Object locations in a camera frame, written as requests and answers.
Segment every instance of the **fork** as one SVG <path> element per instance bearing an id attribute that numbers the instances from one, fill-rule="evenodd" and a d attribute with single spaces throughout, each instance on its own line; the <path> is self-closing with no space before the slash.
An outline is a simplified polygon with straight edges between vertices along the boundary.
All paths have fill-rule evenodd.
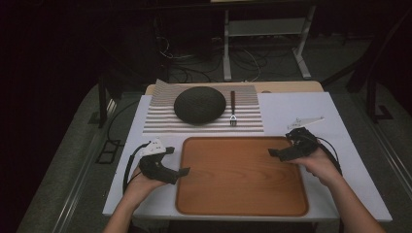
<path id="1" fill-rule="evenodd" d="M 234 90 L 230 91 L 230 103 L 231 103 L 231 109 L 232 109 L 232 115 L 230 116 L 230 125 L 236 126 L 237 118 L 234 115 L 234 107 L 235 107 Z"/>

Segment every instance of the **person's left hand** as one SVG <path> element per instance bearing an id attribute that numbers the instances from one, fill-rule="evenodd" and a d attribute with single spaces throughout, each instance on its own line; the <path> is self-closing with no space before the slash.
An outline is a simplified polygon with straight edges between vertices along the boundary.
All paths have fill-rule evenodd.
<path id="1" fill-rule="evenodd" d="M 134 179 L 129 182 L 122 198 L 122 201 L 132 206 L 134 210 L 139 207 L 140 203 L 142 203 L 153 190 L 166 184 L 157 180 L 151 180 L 140 172 L 139 166 L 136 166 L 131 176 L 131 178 L 134 177 Z"/>

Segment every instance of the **fork handle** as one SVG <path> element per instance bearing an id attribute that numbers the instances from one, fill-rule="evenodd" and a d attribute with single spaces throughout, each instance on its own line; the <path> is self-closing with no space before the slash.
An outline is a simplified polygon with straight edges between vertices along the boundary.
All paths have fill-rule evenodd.
<path id="1" fill-rule="evenodd" d="M 234 90 L 230 91 L 230 104 L 232 108 L 232 114 L 234 115 L 234 106 L 235 106 Z"/>

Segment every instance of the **hand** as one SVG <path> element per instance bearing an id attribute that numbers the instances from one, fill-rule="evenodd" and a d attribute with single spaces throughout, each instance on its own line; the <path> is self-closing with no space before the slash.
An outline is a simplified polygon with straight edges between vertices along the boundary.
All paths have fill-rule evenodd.
<path id="1" fill-rule="evenodd" d="M 136 210 L 140 203 L 149 196 L 149 194 L 157 187 L 165 185 L 166 183 L 157 180 L 151 180 L 143 175 L 137 166 L 131 176 L 133 179 L 129 182 L 126 192 L 122 197 L 122 201 L 127 205 L 132 206 Z"/>
<path id="2" fill-rule="evenodd" d="M 321 183 L 325 186 L 330 186 L 336 179 L 342 178 L 321 148 L 317 148 L 309 156 L 291 160 L 289 163 L 305 166 L 306 171 L 312 173 L 315 177 L 318 177 Z"/>

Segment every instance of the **white table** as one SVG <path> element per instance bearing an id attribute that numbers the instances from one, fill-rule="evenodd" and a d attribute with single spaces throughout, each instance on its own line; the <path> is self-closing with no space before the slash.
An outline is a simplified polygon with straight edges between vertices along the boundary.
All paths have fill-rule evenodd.
<path id="1" fill-rule="evenodd" d="M 264 126 L 263 136 L 284 136 L 290 132 L 287 125 L 293 123 L 297 117 L 324 117 L 323 121 L 308 125 L 306 128 L 315 136 L 328 140 L 335 147 L 345 179 L 372 215 L 379 221 L 392 220 L 327 92 L 259 93 L 257 97 Z M 139 103 L 103 210 L 104 215 L 111 215 L 121 199 L 122 179 L 129 155 L 137 147 L 153 139 L 153 137 L 142 136 L 151 99 L 152 95 L 144 95 Z M 187 137 L 159 137 L 166 147 L 175 148 L 173 154 L 163 158 L 164 166 L 174 170 L 179 168 L 182 143 Z M 137 162 L 136 156 L 132 167 L 135 167 Z M 309 212 L 306 216 L 185 216 L 175 208 L 177 186 L 172 184 L 162 186 L 151 193 L 134 215 L 139 218 L 154 219 L 242 221 L 323 221 L 339 218 L 327 188 L 304 168 L 301 173 L 309 202 Z"/>

